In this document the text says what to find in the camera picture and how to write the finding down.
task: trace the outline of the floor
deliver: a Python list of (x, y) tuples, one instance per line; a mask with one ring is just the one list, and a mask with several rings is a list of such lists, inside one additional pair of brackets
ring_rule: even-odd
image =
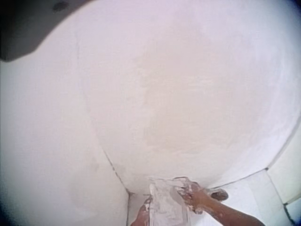
[[(225, 205), (252, 215), (266, 226), (289, 226), (282, 202), (272, 184), (266, 170), (262, 170), (247, 178), (221, 187), (229, 194)], [(130, 225), (136, 218), (138, 209), (147, 196), (133, 194), (129, 201), (128, 222)], [(191, 214), (192, 226), (220, 226), (209, 214)]]

